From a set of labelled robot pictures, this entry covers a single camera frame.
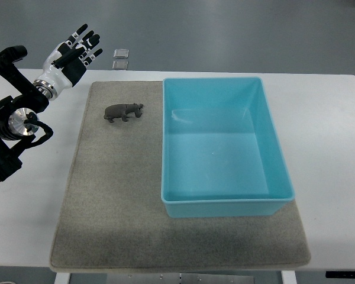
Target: robotic hand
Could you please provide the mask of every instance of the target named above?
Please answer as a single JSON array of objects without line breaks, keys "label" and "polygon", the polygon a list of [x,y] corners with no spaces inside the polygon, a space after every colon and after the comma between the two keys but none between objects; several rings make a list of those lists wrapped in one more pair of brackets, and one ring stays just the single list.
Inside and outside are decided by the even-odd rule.
[{"label": "robotic hand", "polygon": [[[0,182],[21,168],[18,156],[24,150],[44,143],[53,135],[53,130],[38,120],[37,113],[43,112],[62,90],[75,86],[89,64],[102,53],[98,49],[91,54],[100,36],[93,31],[83,36],[87,27],[87,24],[81,26],[53,50],[43,64],[42,75],[33,84],[14,66],[27,55],[24,46],[0,52],[0,75],[21,93],[16,98],[7,96],[0,100]],[[33,142],[39,127],[45,134]],[[10,149],[3,139],[19,142]]]}]

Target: small metal tile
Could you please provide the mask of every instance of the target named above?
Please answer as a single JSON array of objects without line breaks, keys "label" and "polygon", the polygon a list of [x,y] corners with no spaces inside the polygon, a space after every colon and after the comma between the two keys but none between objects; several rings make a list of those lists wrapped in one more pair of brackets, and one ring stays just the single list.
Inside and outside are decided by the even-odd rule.
[{"label": "small metal tile", "polygon": [[114,58],[128,58],[129,49],[116,49],[114,50],[113,57]]},{"label": "small metal tile", "polygon": [[112,69],[113,70],[127,70],[128,69],[127,60],[114,60]]}]

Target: gray carpet mat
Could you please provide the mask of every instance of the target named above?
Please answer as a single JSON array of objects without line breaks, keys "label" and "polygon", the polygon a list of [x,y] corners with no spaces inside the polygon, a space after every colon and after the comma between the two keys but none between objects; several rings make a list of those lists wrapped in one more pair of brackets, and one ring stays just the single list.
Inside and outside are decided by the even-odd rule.
[{"label": "gray carpet mat", "polygon": [[[144,104],[128,122],[113,104]],[[285,269],[310,253],[295,201],[273,216],[168,217],[160,199],[162,83],[95,82],[54,236],[56,272]]]}]

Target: robot finger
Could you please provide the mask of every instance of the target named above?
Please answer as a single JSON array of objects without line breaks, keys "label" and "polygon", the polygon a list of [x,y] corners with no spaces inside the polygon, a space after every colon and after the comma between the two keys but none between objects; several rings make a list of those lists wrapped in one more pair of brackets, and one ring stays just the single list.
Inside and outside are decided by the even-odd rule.
[{"label": "robot finger", "polygon": [[84,57],[86,57],[88,53],[99,44],[99,39],[100,36],[98,34],[95,34],[75,47],[75,49],[83,49],[83,52],[79,56],[80,60],[83,60]]},{"label": "robot finger", "polygon": [[73,43],[79,38],[79,36],[88,28],[87,24],[84,24],[77,31],[75,31],[69,38],[65,41],[65,43],[72,48]]},{"label": "robot finger", "polygon": [[97,51],[95,51],[93,54],[84,58],[82,60],[84,66],[87,68],[88,65],[90,65],[92,63],[92,61],[94,61],[96,59],[96,57],[98,57],[101,53],[102,53],[102,49],[97,49]]},{"label": "robot finger", "polygon": [[79,43],[82,43],[83,41],[86,41],[87,39],[89,39],[90,37],[92,37],[95,33],[93,31],[90,31],[89,33],[87,33],[81,40],[79,40],[77,43],[75,43],[75,45],[73,46],[73,48],[75,48]]}]

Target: gray floor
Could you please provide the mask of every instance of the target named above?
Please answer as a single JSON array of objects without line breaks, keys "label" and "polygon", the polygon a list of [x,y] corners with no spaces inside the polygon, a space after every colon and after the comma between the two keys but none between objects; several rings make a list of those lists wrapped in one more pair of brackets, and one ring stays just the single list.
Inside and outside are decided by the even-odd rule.
[{"label": "gray floor", "polygon": [[[0,1],[0,51],[24,45],[28,56],[16,66],[39,69],[85,22],[104,49],[91,69],[111,70],[114,49],[124,48],[129,70],[355,75],[355,0],[6,0]],[[298,279],[346,283],[324,280],[324,272]]]}]

